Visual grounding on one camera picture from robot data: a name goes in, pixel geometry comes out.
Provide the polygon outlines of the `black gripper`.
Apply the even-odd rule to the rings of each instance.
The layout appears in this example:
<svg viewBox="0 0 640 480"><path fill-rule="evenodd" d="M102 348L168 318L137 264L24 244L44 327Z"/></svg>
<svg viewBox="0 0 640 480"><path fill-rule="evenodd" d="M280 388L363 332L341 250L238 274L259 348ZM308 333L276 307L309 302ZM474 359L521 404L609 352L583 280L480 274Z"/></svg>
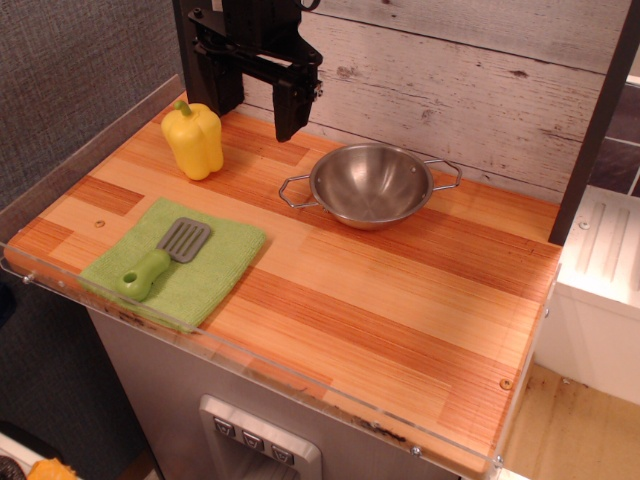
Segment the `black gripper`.
<svg viewBox="0 0 640 480"><path fill-rule="evenodd" d="M273 86L276 139L289 141L308 123L321 94L322 55L299 33L317 1L223 1L189 14L209 107L223 116L244 101L243 77Z"/></svg>

